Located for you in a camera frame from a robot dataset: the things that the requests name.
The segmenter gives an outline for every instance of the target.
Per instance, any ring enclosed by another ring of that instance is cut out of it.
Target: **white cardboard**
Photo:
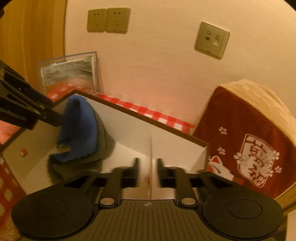
[[[87,101],[116,141],[113,153],[103,161],[101,172],[132,166],[134,158],[141,159],[138,187],[123,190],[123,198],[148,199],[149,192],[152,192],[152,199],[174,198],[173,189],[158,187],[156,158],[162,158],[165,166],[181,167],[191,173],[204,168],[205,147],[102,103],[88,98]],[[62,112],[66,102],[55,109]],[[48,155],[57,151],[55,145],[59,131],[60,128],[39,121],[32,131],[24,131],[3,152],[11,171],[28,194],[51,184],[46,163]],[[20,156],[22,148],[28,150],[26,157]]]

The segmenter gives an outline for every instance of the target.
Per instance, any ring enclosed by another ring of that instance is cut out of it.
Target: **red and white checkered tape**
[[[53,101],[56,101],[59,98],[61,98],[62,96],[66,95],[67,93],[70,93],[71,91],[73,91],[75,89],[78,89],[78,90],[85,92],[85,93],[89,93],[88,90],[85,90],[83,88],[77,88],[77,87],[74,87],[73,85],[65,84],[62,88],[56,89],[53,92],[51,92],[50,94],[48,94],[47,97],[49,97]],[[95,94],[94,96],[104,99],[106,101],[109,101],[111,103],[120,105],[120,106],[130,109],[132,111],[135,111],[141,115],[152,118],[153,120],[164,123],[170,127],[173,127],[175,129],[185,132],[187,134],[189,134],[191,129],[194,128],[194,125],[192,125],[188,122],[176,119],[174,117],[162,114],[157,111],[150,110],[150,109],[143,107],[143,106],[135,105],[133,103],[126,102],[126,101],[123,101],[118,98],[114,98],[114,97],[111,97],[111,96],[108,96],[105,94]]]

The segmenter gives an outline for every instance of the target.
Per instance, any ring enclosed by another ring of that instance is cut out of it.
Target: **red checkered fabric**
[[[10,172],[4,159],[0,157],[0,226],[9,217],[15,203],[24,196],[25,191]]]
[[[73,85],[65,84],[62,88],[56,89],[53,92],[51,92],[50,94],[48,94],[47,97],[49,97],[53,101],[56,101],[57,99],[70,93],[71,91],[73,91],[75,89],[78,89],[78,90],[85,92],[85,93],[89,93],[89,91],[86,89],[77,88],[77,87],[74,87]],[[175,129],[185,132],[187,134],[189,134],[191,129],[194,128],[194,125],[192,125],[188,122],[176,119],[174,117],[162,114],[162,113],[154,111],[154,110],[150,110],[150,109],[143,107],[143,106],[135,105],[133,103],[126,102],[126,101],[123,101],[118,98],[114,98],[114,97],[111,97],[111,96],[108,96],[105,94],[97,93],[94,96],[99,97],[104,100],[107,100],[111,103],[120,105],[120,106],[130,109],[132,111],[135,111],[141,115],[148,116],[148,117],[152,118],[153,120],[164,123],[170,127],[173,127]]]

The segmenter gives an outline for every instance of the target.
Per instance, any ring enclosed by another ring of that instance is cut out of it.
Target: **black suction pad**
[[[12,220],[22,236],[61,239],[85,227],[93,206],[79,188],[54,185],[27,195],[12,209]]]
[[[213,229],[236,239],[260,239],[281,225],[283,211],[272,198],[218,176],[206,177],[210,195],[202,217]]]

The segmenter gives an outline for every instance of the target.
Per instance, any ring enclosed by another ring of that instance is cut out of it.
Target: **wall plate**
[[[230,32],[212,24],[201,22],[194,49],[221,59],[230,36]]]
[[[106,31],[113,33],[126,33],[128,30],[130,8],[108,8]]]
[[[89,10],[89,14],[87,16],[87,31],[103,32],[106,25],[106,15],[106,8]]]

